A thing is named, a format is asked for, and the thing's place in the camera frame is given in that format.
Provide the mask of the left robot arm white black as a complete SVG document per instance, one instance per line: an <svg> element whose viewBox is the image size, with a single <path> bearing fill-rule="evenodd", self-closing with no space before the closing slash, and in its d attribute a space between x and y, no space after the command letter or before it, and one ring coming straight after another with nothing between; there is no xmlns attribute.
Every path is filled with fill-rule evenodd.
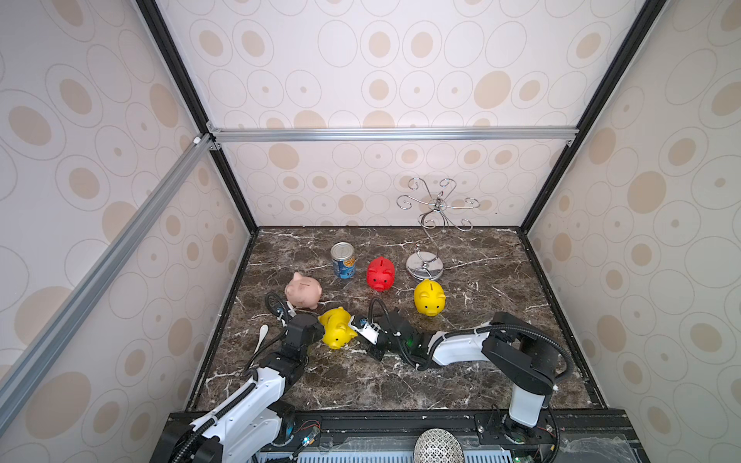
<svg viewBox="0 0 741 463"><path fill-rule="evenodd" d="M308 365L308 348L324 336L313 314L297 314L282 345L249 368L247 381L224 402L194 421L173 421L163 430L152 462L250 462L270 444L293 439L295 410L283 402Z"/></svg>

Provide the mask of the red piggy bank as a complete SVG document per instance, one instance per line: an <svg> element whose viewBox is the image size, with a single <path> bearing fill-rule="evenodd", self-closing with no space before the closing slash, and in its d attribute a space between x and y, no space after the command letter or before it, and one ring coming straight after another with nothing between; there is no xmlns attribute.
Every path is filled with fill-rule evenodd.
<svg viewBox="0 0 741 463"><path fill-rule="evenodd" d="M396 279L396 268L391 260L379 257L367 269L367 283L374 291L389 291Z"/></svg>

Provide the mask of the pink piggy bank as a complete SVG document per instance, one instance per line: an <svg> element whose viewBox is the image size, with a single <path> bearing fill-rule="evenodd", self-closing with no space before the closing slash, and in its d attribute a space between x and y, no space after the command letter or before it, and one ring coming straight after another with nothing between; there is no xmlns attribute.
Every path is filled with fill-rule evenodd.
<svg viewBox="0 0 741 463"><path fill-rule="evenodd" d="M315 278L294 272L293 279L285 286L284 293L293 308L316 310L322 297L322 287Z"/></svg>

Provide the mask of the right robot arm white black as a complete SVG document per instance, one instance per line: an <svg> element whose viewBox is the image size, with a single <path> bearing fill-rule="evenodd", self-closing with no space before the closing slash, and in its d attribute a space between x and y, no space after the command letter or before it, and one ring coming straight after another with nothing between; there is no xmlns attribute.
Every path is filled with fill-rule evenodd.
<svg viewBox="0 0 741 463"><path fill-rule="evenodd" d="M521 428L538 426L551 395L575 370L567 349L505 312L494 314L488 324L453 332L419 331L397 312L353 316L350 327L369 343L368 353L376 360L393 352L418 372L490 362L513 384L508 416Z"/></svg>

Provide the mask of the yellow piggy bank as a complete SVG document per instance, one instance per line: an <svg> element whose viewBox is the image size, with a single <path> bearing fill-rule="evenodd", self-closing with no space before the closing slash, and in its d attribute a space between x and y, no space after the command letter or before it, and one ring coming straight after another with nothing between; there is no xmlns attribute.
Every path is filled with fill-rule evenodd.
<svg viewBox="0 0 741 463"><path fill-rule="evenodd" d="M413 299L419 314L434 318L445 310L447 296L440 283L424 280L416 287Z"/></svg>
<svg viewBox="0 0 741 463"><path fill-rule="evenodd" d="M318 321L324 328L322 342L332 350L343 348L358 336L350 326L350 313L343 307L327 311Z"/></svg>

